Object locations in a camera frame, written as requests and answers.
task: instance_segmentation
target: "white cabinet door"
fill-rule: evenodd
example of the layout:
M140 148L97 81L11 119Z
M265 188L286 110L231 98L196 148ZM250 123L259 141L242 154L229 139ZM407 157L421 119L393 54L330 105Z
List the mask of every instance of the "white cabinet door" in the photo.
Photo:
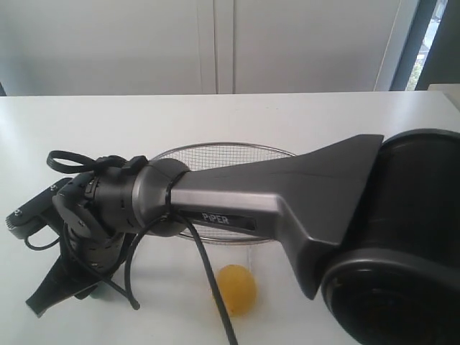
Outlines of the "white cabinet door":
M9 95L215 93L213 0L3 0Z
M218 91L387 90L417 4L216 0Z

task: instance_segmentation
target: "wire mesh basket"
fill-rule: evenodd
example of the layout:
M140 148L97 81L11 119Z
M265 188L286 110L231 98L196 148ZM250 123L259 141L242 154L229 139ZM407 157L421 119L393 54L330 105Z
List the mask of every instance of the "wire mesh basket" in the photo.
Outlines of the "wire mesh basket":
M184 162L190 170L196 171L291 156L294 154L263 145L241 142L209 142L170 149L156 156L154 160L174 158ZM238 234L211 226L197 225L196 229L204 242L212 244L257 244L267 241L267 239L257 236ZM193 239L188 230L179 236Z

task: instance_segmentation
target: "yellow ball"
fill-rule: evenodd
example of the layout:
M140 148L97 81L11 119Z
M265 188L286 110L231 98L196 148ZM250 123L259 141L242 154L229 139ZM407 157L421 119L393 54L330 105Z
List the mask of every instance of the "yellow ball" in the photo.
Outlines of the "yellow ball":
M229 264L219 271L217 285L230 316L249 312L256 302L257 286L251 272L238 264Z

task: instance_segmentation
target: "white tabletop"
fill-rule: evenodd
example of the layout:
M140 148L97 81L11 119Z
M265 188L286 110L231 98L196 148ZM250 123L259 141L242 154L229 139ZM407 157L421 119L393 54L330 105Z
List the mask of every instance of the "white tabletop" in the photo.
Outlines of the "white tabletop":
M0 98L0 219L61 178L45 164L50 150L153 157L184 144L238 141L300 154L355 134L426 127L460 132L460 113L442 93ZM142 242L132 272L139 311L104 288L100 298L71 298L37 319L24 301L58 248L32 252L4 224L0 230L0 344L226 344L193 242ZM35 240L53 238L47 229ZM321 294L313 302L303 296L279 244L207 248L215 270L251 259L259 298L250 315L234 319L241 345L356 344Z

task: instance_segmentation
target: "robotic arm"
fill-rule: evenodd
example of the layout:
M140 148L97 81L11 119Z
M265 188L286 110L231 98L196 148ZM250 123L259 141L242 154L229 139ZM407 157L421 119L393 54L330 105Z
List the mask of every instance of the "robotic arm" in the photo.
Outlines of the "robotic arm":
M322 285L329 310L362 344L452 344L460 336L460 135L418 130L382 140L359 135L198 172L173 159L51 152L51 168L78 175L7 219L20 239L46 224L60 236L61 255L27 304L41 316L86 297L129 257L136 235L175 236L187 219L279 241L305 296Z

